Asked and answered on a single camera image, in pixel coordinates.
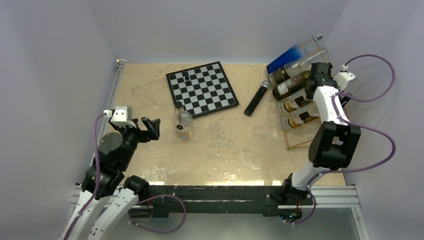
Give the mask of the round clear bottle blue seal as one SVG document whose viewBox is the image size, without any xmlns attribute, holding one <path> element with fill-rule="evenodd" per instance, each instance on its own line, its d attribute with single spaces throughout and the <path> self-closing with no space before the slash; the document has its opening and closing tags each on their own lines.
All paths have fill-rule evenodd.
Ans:
<svg viewBox="0 0 424 240">
<path fill-rule="evenodd" d="M 182 141 L 189 141 L 194 136 L 193 117 L 184 109 L 180 101 L 177 101 L 174 107 L 175 112 L 172 117 L 172 124 L 176 136 Z"/>
</svg>

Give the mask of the clear square bottle black cap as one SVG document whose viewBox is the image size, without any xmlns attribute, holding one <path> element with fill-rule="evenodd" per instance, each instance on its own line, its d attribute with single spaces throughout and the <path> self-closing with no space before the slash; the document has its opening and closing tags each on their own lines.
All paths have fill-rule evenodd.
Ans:
<svg viewBox="0 0 424 240">
<path fill-rule="evenodd" d="M 290 114 L 282 117 L 282 129 L 287 132 L 292 129 L 298 128 L 309 122 L 313 122 L 320 118 L 318 112 L 312 112 L 311 110 L 304 110 L 299 113 Z"/>
</svg>

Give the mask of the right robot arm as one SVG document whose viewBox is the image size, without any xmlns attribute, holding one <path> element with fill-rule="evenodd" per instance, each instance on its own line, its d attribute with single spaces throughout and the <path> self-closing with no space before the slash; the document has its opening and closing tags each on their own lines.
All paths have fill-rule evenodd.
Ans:
<svg viewBox="0 0 424 240">
<path fill-rule="evenodd" d="M 290 174 L 276 194 L 284 205 L 296 205 L 312 195 L 312 185 L 323 175 L 348 167 L 358 145 L 361 130 L 348 123 L 338 97 L 340 88 L 331 76 L 332 67 L 323 62 L 311 65 L 305 93 L 317 105 L 321 126 L 309 146 L 309 162 Z"/>
</svg>

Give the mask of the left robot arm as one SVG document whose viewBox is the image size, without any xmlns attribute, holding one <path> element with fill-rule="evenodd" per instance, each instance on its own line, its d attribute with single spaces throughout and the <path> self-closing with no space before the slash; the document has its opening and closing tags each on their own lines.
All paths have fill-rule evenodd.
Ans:
<svg viewBox="0 0 424 240">
<path fill-rule="evenodd" d="M 95 150 L 93 165 L 87 170 L 81 192 L 62 240 L 100 240 L 135 204 L 149 199 L 149 183 L 135 175 L 127 178 L 124 187 L 109 207 L 106 203 L 124 179 L 124 172 L 139 143 L 160 138 L 160 119 L 141 118 L 146 126 L 141 130 L 138 119 L 111 117 L 109 124 L 115 132 L 104 135 Z"/>
</svg>

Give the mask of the clear square bottle gold label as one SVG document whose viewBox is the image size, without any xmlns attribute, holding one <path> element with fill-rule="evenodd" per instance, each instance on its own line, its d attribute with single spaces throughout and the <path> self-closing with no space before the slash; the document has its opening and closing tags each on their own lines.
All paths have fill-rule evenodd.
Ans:
<svg viewBox="0 0 424 240">
<path fill-rule="evenodd" d="M 298 110 L 310 103 L 312 103 L 312 100 L 306 99 L 306 96 L 301 95 L 291 95 L 279 102 L 276 103 L 276 107 L 278 112 L 281 115 L 287 115 L 289 113 L 294 112 L 295 110 Z"/>
</svg>

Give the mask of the dark green wine bottle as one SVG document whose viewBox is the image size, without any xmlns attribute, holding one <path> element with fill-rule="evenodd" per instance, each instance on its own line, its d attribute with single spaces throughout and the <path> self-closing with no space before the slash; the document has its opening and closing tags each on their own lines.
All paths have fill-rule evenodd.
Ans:
<svg viewBox="0 0 424 240">
<path fill-rule="evenodd" d="M 306 86 L 306 82 L 311 75 L 311 70 L 305 70 L 288 80 L 280 83 L 272 90 L 272 95 L 277 101 L 281 101 Z"/>
</svg>

